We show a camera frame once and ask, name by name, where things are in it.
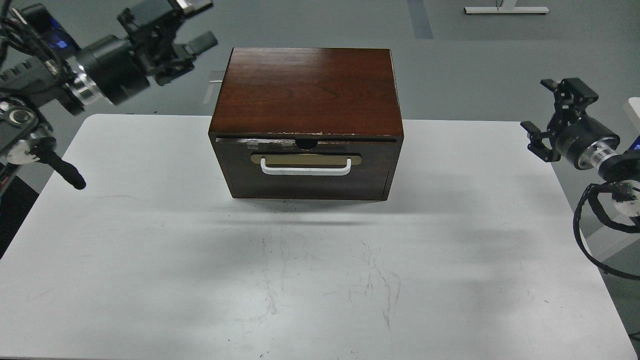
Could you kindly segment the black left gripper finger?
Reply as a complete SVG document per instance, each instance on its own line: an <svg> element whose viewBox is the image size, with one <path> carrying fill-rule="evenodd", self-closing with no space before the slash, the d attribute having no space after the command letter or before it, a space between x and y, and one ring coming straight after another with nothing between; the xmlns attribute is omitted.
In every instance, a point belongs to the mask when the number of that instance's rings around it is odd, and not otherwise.
<svg viewBox="0 0 640 360"><path fill-rule="evenodd" d="M215 35L207 31L187 43L166 42L160 45L152 55L153 79L160 86L171 83L194 70L197 57L217 44Z"/></svg>
<svg viewBox="0 0 640 360"><path fill-rule="evenodd" d="M131 41L173 41L183 23L213 7L212 0L142 0L117 20Z"/></svg>

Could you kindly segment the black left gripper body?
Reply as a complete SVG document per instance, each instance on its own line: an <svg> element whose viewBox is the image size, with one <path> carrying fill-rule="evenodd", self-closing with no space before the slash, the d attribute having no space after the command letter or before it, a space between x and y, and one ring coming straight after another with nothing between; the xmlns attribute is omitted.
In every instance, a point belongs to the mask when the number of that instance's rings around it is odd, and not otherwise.
<svg viewBox="0 0 640 360"><path fill-rule="evenodd" d="M150 87L130 42L107 35L81 48L73 57L69 91L82 105L105 99L118 106Z"/></svg>

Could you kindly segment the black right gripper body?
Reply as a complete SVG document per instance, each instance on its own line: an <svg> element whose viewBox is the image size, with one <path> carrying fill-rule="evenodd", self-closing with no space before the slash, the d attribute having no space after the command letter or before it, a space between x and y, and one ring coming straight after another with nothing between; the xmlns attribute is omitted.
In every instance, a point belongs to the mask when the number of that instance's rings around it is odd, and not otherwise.
<svg viewBox="0 0 640 360"><path fill-rule="evenodd" d="M550 132L553 149L578 170L594 167L587 155L592 146L603 143L616 150L620 145L617 134L588 115L575 117L556 112L550 121Z"/></svg>

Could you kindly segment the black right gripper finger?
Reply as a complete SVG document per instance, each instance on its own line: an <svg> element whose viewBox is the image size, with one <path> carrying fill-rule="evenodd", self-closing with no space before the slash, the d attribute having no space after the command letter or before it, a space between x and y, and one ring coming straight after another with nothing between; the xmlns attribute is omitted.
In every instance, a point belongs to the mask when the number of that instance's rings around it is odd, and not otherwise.
<svg viewBox="0 0 640 360"><path fill-rule="evenodd" d="M526 131L529 139L528 150L546 163L558 162L562 155L554 145L557 134L553 131L542 131L532 121L521 121L519 125Z"/></svg>
<svg viewBox="0 0 640 360"><path fill-rule="evenodd" d="M586 115L586 109L599 100L599 95L582 79L566 78L556 82L542 79L540 84L551 91L554 97L553 121L574 123Z"/></svg>

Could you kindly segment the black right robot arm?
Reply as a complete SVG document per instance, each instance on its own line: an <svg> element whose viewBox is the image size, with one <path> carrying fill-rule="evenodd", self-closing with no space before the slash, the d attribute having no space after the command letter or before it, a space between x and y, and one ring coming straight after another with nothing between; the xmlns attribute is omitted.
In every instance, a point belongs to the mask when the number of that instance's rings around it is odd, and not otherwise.
<svg viewBox="0 0 640 360"><path fill-rule="evenodd" d="M553 116L546 130L532 121L522 121L529 139L528 150L547 163L561 159L576 170L597 171L602 183L585 187L573 214L573 235L583 255L602 272L624 280L638 281L639 276L613 268L586 248L580 222L583 207L589 205L599 223L626 234L639 230L640 154L637 148L619 153L620 137L587 113L587 107L599 96L579 78L560 81L542 79L541 85L553 94Z"/></svg>

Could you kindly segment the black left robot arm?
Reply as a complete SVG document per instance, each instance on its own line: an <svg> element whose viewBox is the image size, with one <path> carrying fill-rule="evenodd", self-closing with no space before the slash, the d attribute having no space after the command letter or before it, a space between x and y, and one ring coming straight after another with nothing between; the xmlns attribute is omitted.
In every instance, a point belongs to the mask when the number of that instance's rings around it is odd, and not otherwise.
<svg viewBox="0 0 640 360"><path fill-rule="evenodd" d="M41 107L57 101L76 116L104 99L119 105L149 88L194 70L195 60L217 45L212 32L175 43L188 19L213 7L211 0L143 0L125 8L118 22L124 38L107 35L80 47L41 3L23 9L1 2L1 59L9 48L27 59L1 71L1 192L22 166L50 166L75 189L86 182L55 152L57 139Z"/></svg>

